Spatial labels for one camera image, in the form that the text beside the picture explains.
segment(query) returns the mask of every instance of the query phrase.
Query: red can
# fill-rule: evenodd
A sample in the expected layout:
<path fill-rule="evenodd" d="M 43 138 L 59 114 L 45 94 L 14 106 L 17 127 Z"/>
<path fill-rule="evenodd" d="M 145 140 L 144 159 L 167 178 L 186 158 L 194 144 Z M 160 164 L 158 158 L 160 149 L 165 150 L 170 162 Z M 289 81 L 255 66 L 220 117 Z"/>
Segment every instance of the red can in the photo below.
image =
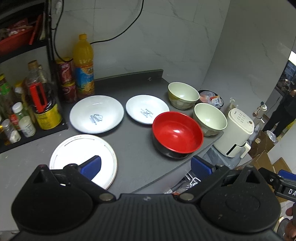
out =
<path fill-rule="evenodd" d="M 65 61 L 69 61 L 70 58 L 66 57 L 63 58 Z M 66 83 L 69 83 L 73 80 L 72 76 L 72 68 L 70 62 L 63 62 L 59 59 L 56 60 L 56 64 L 59 68 L 59 78 L 61 81 L 61 85 L 65 85 Z"/>
<path fill-rule="evenodd" d="M 76 85 L 74 81 L 62 85 L 62 89 L 64 92 L 64 98 L 66 102 L 73 103 L 77 100 Z"/>

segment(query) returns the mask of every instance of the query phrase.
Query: orange juice bottle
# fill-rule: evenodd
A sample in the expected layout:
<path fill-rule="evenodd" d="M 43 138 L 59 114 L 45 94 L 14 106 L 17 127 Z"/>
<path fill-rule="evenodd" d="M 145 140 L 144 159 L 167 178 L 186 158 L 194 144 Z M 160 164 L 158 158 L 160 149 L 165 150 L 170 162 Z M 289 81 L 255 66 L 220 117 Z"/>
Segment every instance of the orange juice bottle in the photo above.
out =
<path fill-rule="evenodd" d="M 86 34 L 79 35 L 79 42 L 73 49 L 76 73 L 77 95 L 80 99 L 94 95 L 94 53 Z"/>

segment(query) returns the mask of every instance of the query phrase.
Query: white air fryer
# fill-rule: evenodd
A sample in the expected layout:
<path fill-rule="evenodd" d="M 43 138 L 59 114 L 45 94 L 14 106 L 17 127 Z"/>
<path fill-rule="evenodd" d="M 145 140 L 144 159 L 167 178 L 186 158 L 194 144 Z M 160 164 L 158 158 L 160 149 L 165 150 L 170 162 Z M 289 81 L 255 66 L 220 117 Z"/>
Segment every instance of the white air fryer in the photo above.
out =
<path fill-rule="evenodd" d="M 224 134 L 214 143 L 214 147 L 224 156 L 235 157 L 241 149 L 244 149 L 243 158 L 251 149 L 247 143 L 254 131 L 254 122 L 241 110 L 234 108 L 227 116 L 227 127 Z"/>

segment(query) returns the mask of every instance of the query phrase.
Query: white plate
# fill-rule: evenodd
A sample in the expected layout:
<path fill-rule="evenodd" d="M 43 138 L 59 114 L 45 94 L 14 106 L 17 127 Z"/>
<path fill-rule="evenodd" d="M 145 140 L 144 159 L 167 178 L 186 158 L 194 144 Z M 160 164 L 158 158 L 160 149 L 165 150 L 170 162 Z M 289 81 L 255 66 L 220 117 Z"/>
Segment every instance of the white plate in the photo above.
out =
<path fill-rule="evenodd" d="M 128 100 L 126 111 L 134 120 L 142 124 L 152 124 L 156 116 L 170 111 L 161 99 L 151 95 L 137 95 Z"/>
<path fill-rule="evenodd" d="M 117 126 L 123 119 L 121 103 L 105 95 L 90 96 L 77 102 L 70 112 L 72 126 L 81 132 L 96 134 Z"/>
<path fill-rule="evenodd" d="M 77 135 L 63 141 L 50 158 L 50 169 L 63 169 L 70 163 L 80 165 L 98 155 L 102 166 L 92 181 L 107 189 L 117 172 L 117 159 L 112 147 L 102 138 L 93 135 Z"/>

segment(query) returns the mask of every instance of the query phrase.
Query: blue pad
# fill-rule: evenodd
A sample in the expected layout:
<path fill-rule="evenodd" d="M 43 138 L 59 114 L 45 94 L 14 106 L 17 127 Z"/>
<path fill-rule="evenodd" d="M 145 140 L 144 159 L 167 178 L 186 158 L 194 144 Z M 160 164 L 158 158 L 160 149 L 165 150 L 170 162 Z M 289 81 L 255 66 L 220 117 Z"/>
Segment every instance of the blue pad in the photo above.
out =
<path fill-rule="evenodd" d="M 278 175 L 282 176 L 285 179 L 296 181 L 296 175 L 285 170 L 280 170 Z"/>
<path fill-rule="evenodd" d="M 202 181 L 215 171 L 215 167 L 199 156 L 194 156 L 191 159 L 191 170 Z"/>
<path fill-rule="evenodd" d="M 78 166 L 78 171 L 89 180 L 92 180 L 101 170 L 102 160 L 99 156 L 93 156 Z"/>

